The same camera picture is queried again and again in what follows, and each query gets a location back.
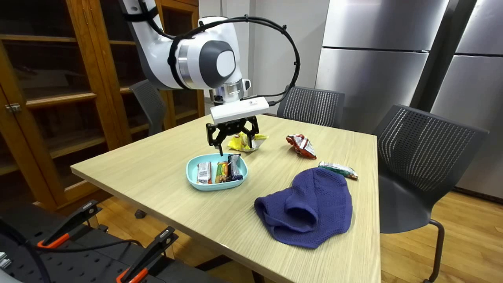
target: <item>white wall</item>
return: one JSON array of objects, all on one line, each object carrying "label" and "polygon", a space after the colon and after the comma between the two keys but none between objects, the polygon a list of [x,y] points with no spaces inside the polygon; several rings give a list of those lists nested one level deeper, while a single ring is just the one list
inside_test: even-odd
[{"label": "white wall", "polygon": [[[300,54],[298,87],[314,87],[328,0],[201,0],[199,16],[257,16],[286,25]],[[283,91],[294,74],[287,40],[256,24],[237,24],[242,73],[251,95]]]}]

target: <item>black office chair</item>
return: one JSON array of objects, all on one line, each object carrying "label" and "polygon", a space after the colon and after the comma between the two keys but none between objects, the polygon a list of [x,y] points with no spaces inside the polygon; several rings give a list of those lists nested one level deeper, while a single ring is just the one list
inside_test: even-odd
[{"label": "black office chair", "polygon": [[342,106],[341,93],[294,87],[279,102],[276,117],[338,128]]},{"label": "black office chair", "polygon": [[[165,104],[158,96],[158,90],[147,80],[136,82],[130,87],[130,91],[136,98],[141,110],[147,120],[147,134],[154,135],[163,131]],[[144,219],[146,212],[135,211],[136,219]]]},{"label": "black office chair", "polygon": [[434,205],[454,189],[487,132],[394,106],[377,128],[380,233],[437,227],[434,282],[440,271],[443,227]]}]

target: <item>navy knit hat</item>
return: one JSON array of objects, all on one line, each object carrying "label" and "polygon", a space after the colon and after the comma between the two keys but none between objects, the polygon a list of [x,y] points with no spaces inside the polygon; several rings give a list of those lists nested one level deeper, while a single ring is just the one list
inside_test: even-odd
[{"label": "navy knit hat", "polygon": [[316,249],[350,227],[352,203],[346,179],[327,168],[309,168],[292,187],[256,198],[254,211],[279,242]]}]

